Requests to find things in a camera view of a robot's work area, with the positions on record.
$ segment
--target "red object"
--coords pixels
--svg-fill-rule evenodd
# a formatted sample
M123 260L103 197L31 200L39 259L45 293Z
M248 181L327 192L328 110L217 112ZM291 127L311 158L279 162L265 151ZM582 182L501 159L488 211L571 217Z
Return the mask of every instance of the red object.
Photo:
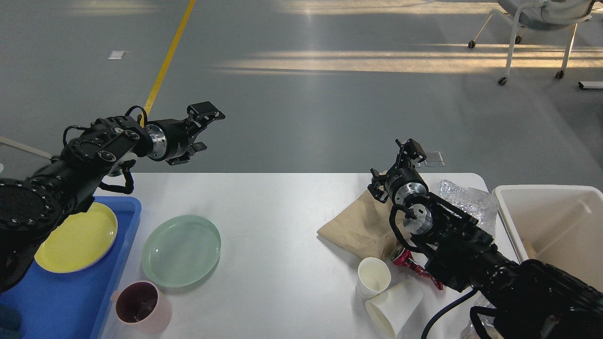
M440 290L440 291L444 290L444 284L442 284L442 282L439 281L438 279L434 278L433 275L427 273L427 271L423 268L423 266L419 265L414 260L414 258L412 257L412 252L410 250L405 249L404 247L399 247L398 250L394 252L394 256L391 259L391 261L394 263L394 265L409 267L411 270L415 271L418 275L420 275L422 277L430 278L431 281L434 282L434 285L435 285L435 287L438 288L438 290Z

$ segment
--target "blue tray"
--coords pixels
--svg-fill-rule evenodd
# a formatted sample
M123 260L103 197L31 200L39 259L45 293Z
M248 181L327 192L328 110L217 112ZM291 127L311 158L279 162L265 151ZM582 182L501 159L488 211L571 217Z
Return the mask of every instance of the blue tray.
M23 339L96 339L100 336L136 231L140 202L133 197L96 197L117 216L118 232L109 252L93 266L73 273L51 273L35 261L0 303L22 317Z

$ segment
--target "yellow plate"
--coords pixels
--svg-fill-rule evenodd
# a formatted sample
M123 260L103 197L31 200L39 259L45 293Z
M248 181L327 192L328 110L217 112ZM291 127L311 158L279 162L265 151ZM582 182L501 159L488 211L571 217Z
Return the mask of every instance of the yellow plate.
M99 261L117 235L117 218L107 206L92 203L88 212L73 214L52 231L34 258L45 270L70 273Z

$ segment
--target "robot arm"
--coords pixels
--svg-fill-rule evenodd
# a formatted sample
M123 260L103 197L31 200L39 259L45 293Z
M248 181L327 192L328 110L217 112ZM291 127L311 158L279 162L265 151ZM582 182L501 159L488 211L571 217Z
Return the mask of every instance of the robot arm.
M89 128L73 126L82 134L64 141L61 155L50 165L25 180L0 179L0 292L23 278L38 247L58 225L89 209L97 188L132 193L130 168L137 157L186 163L207 148L195 142L199 133L225 118L208 101L188 106L183 120L147 121L142 110L144 127L129 116L131 111L97 119ZM123 187L102 182L107 175L120 174L126 179Z
M421 146L396 143L395 164L384 175L371 169L368 189L382 203L392 199L390 226L401 245L427 257L427 272L459 292L472 286L496 307L472 308L481 338L489 337L478 314L494 317L505 338L603 338L603 294L552 265L507 259L475 218L429 192L415 169L425 160ZM414 246L396 226L399 211Z

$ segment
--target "plastic bag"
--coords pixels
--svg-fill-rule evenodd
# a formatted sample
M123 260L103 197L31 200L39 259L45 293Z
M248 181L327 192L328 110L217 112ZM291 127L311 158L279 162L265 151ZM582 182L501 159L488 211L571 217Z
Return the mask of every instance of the plastic bag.
M478 227L495 237L500 203L494 195L473 187L463 188L448 180L440 181L439 187L440 197L479 220Z

